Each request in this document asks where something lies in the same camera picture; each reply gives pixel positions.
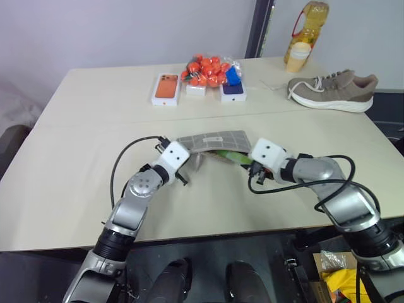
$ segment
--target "green object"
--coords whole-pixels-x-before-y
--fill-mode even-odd
[[[240,165],[250,165],[252,162],[249,157],[236,151],[215,150],[215,153]]]

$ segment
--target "bag of red balls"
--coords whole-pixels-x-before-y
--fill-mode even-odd
[[[204,56],[196,54],[181,73],[181,80],[194,86],[217,87],[221,84],[238,84],[241,68],[230,57]]]

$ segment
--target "yellow bag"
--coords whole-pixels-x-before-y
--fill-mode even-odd
[[[356,303],[356,270],[337,270],[333,273],[322,273],[323,280],[330,291],[337,289],[352,303]],[[371,303],[362,281],[360,281],[360,303]]]

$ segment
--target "orange phone box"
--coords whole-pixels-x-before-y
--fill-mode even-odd
[[[153,105],[177,105],[179,94],[180,76],[178,74],[158,74],[156,85],[153,89],[151,102]]]

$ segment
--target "white wall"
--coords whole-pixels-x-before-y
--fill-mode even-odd
[[[265,56],[283,56],[308,0],[276,0]],[[379,90],[404,89],[404,1],[329,0],[330,13],[312,57],[329,72],[374,73]]]
[[[255,1],[1,0],[0,81],[44,106],[71,68],[244,57]]]

